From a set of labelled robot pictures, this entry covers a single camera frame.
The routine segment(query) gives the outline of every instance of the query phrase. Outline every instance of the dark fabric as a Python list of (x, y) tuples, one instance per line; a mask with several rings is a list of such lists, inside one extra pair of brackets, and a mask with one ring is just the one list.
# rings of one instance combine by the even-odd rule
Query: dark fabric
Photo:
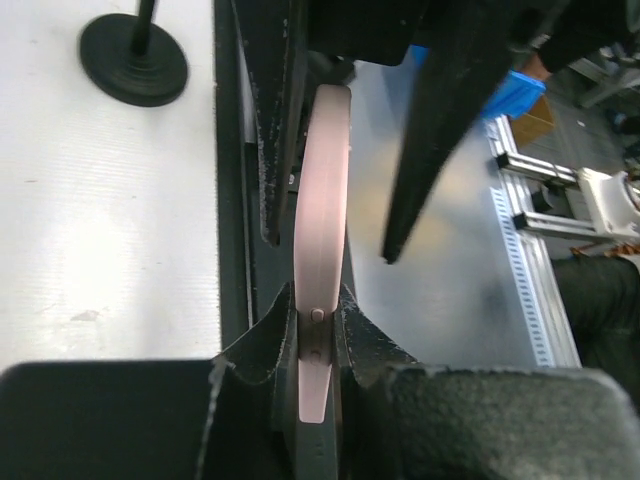
[(626, 0), (573, 0), (538, 50), (542, 64), (555, 73), (602, 47), (625, 42), (630, 36), (626, 8)]
[(640, 407), (640, 274), (623, 258), (580, 257), (553, 264), (585, 367), (611, 375)]
[(640, 115), (625, 118), (620, 124), (620, 133), (623, 135), (640, 135)]

